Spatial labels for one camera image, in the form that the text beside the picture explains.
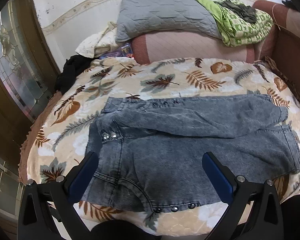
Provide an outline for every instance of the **decorative glass panel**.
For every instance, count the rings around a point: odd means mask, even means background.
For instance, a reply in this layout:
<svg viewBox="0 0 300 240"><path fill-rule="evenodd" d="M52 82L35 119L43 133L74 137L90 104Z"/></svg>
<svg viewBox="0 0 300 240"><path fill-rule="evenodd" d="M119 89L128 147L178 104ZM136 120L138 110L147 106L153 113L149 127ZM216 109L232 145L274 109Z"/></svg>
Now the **decorative glass panel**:
<svg viewBox="0 0 300 240"><path fill-rule="evenodd" d="M0 78L13 100L32 122L52 96L27 51L14 0L9 0L0 12Z"/></svg>

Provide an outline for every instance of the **metal button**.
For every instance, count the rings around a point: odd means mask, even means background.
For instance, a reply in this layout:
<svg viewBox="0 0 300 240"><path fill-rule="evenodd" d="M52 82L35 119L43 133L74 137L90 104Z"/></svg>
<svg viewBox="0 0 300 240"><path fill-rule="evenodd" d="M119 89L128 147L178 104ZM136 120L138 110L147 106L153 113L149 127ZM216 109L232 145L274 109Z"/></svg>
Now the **metal button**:
<svg viewBox="0 0 300 240"><path fill-rule="evenodd" d="M238 180L239 182L244 182L246 179L245 179L244 176L239 175L239 176L237 177L237 180Z"/></svg>
<svg viewBox="0 0 300 240"><path fill-rule="evenodd" d="M188 208L194 209L194 208L195 208L195 204L194 204L194 203L189 204L189 205L188 205Z"/></svg>
<svg viewBox="0 0 300 240"><path fill-rule="evenodd" d="M27 185L28 186L31 186L33 184L34 180L33 179L28 179L27 181Z"/></svg>
<svg viewBox="0 0 300 240"><path fill-rule="evenodd" d="M273 181L270 180L270 179L267 179L267 184L268 184L269 186L273 186Z"/></svg>
<svg viewBox="0 0 300 240"><path fill-rule="evenodd" d="M58 177L56 178L56 182L63 182L64 179L65 179L64 176L58 176Z"/></svg>
<svg viewBox="0 0 300 240"><path fill-rule="evenodd" d="M171 211L172 211L172 212L177 212L178 210L179 210L178 207L172 207L172 208L171 208Z"/></svg>
<svg viewBox="0 0 300 240"><path fill-rule="evenodd" d="M111 138L115 139L117 138L117 134L115 132L111 132L110 133Z"/></svg>
<svg viewBox="0 0 300 240"><path fill-rule="evenodd" d="M103 137L104 140L108 140L109 139L109 135L106 132L104 132L102 134L102 137Z"/></svg>

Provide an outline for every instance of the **blue gripper pad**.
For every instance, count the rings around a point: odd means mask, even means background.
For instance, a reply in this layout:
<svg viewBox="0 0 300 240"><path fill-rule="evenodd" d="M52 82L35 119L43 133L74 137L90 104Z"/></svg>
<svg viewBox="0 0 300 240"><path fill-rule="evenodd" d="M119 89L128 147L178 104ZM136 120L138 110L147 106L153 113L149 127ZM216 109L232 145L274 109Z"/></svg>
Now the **blue gripper pad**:
<svg viewBox="0 0 300 240"><path fill-rule="evenodd" d="M202 157L202 168L206 172L221 201L230 204L233 201L234 189L208 153L205 153Z"/></svg>

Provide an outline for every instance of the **jeans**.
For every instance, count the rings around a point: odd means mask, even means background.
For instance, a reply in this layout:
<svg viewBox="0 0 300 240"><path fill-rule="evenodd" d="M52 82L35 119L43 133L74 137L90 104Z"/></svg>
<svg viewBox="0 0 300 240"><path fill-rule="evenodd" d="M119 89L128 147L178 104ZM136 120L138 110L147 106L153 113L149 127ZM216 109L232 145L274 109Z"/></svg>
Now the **jeans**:
<svg viewBox="0 0 300 240"><path fill-rule="evenodd" d="M285 107L268 95L134 100L109 98L90 126L102 137L83 200L126 211L176 212L220 201L201 159L211 151L235 175L263 183L300 172Z"/></svg>

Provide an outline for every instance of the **gray denim jeans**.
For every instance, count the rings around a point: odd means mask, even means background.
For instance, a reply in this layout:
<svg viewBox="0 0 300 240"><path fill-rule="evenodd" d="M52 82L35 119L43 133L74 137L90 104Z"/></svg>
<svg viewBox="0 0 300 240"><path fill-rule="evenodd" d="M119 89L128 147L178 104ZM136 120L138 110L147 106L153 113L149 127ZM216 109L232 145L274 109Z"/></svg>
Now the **gray denim jeans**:
<svg viewBox="0 0 300 240"><path fill-rule="evenodd" d="M175 212L220 201L201 159L212 152L235 175L263 183L300 171L288 117L268 95L109 98L86 152L103 138L83 200L126 211Z"/></svg>

